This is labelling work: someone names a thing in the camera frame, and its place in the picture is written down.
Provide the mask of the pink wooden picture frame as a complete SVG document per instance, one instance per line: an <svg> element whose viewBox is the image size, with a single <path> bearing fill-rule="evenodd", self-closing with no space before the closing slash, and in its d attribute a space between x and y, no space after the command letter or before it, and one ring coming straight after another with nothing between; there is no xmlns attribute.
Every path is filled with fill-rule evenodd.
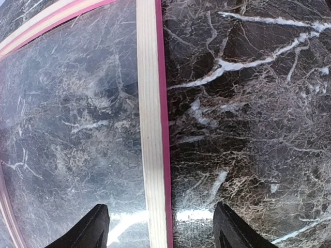
<svg viewBox="0 0 331 248"><path fill-rule="evenodd" d="M65 22L112 2L115 1L49 1L48 6L1 41L1 61ZM139 122L149 247L170 247L171 205L167 202L169 152L164 131L167 117L163 110L166 87L159 29L161 2L135 2ZM6 195L6 191L1 191L1 207L9 207L9 202L3 201ZM20 234L16 234L16 239L14 247L27 247Z"/></svg>

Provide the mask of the clear acrylic sheet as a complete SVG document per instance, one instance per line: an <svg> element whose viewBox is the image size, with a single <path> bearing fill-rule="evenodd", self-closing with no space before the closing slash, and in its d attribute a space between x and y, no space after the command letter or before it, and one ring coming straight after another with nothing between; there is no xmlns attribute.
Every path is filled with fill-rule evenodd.
<svg viewBox="0 0 331 248"><path fill-rule="evenodd" d="M1 61L1 247L45 247L96 204L108 247L149 247L136 2L115 1Z"/></svg>

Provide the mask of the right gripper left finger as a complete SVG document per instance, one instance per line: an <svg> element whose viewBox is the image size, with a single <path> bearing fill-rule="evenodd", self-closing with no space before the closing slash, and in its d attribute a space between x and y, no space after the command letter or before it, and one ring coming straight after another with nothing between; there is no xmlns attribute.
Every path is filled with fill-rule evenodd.
<svg viewBox="0 0 331 248"><path fill-rule="evenodd" d="M106 248L109 224L107 205L97 204L69 231L46 248Z"/></svg>

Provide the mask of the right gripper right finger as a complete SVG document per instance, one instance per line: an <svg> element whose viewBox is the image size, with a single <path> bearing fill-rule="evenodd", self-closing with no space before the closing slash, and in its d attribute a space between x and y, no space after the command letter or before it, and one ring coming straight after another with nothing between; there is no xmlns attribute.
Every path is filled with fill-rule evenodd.
<svg viewBox="0 0 331 248"><path fill-rule="evenodd" d="M277 248L220 201L214 211L213 232L216 248Z"/></svg>

